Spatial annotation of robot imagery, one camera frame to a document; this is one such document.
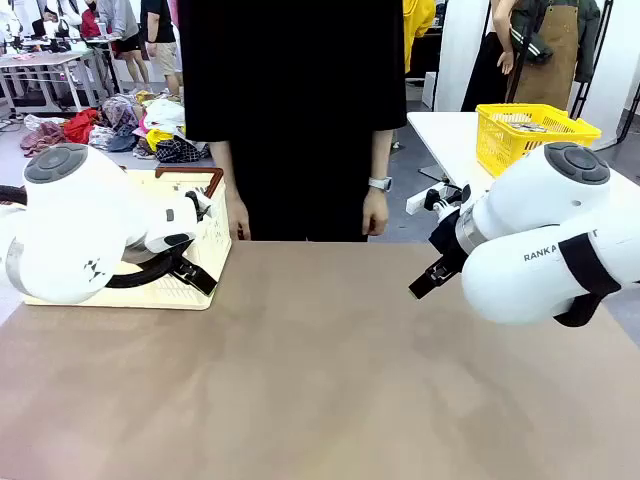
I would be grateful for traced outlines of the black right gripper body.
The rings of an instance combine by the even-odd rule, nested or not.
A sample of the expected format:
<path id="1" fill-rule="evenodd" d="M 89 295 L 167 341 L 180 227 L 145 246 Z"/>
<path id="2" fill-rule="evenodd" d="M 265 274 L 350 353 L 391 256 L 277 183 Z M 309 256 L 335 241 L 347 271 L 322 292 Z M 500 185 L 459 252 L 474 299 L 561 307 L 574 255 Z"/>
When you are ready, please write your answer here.
<path id="1" fill-rule="evenodd" d="M 430 243 L 441 254 L 438 260 L 440 264 L 464 264 L 468 258 L 456 236 L 459 218 L 460 209 L 456 208 L 438 221 L 437 227 L 429 236 Z"/>

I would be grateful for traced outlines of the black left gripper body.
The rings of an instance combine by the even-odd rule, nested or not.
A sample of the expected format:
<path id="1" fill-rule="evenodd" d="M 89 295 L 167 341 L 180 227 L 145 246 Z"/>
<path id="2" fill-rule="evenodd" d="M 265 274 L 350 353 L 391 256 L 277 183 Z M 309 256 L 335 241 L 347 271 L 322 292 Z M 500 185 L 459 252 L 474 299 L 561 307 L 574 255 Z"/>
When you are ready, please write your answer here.
<path id="1" fill-rule="evenodd" d="M 147 260 L 139 267 L 141 270 L 135 273 L 114 275 L 105 285 L 110 289 L 130 289 L 152 283 L 172 272 L 177 272 L 187 264 L 183 251 L 179 249 L 168 250 Z"/>

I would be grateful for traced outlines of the person's right hand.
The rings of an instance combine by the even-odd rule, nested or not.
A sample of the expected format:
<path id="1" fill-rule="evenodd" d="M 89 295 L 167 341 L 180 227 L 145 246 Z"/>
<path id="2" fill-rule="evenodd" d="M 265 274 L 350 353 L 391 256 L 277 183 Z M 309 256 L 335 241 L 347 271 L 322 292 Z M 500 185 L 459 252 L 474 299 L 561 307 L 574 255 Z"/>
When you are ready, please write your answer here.
<path id="1" fill-rule="evenodd" d="M 251 230 L 249 213 L 244 202 L 239 197 L 227 201 L 229 231 L 234 240 L 250 240 Z"/>

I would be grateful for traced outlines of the person's left hand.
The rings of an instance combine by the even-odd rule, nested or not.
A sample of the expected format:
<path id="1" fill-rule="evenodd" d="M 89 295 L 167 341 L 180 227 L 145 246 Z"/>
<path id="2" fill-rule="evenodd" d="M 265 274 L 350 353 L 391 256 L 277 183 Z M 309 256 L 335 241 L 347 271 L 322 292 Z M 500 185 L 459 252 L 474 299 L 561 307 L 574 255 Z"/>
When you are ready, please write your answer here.
<path id="1" fill-rule="evenodd" d="M 375 187 L 370 187 L 363 203 L 362 234 L 380 236 L 387 227 L 389 209 L 386 193 Z"/>

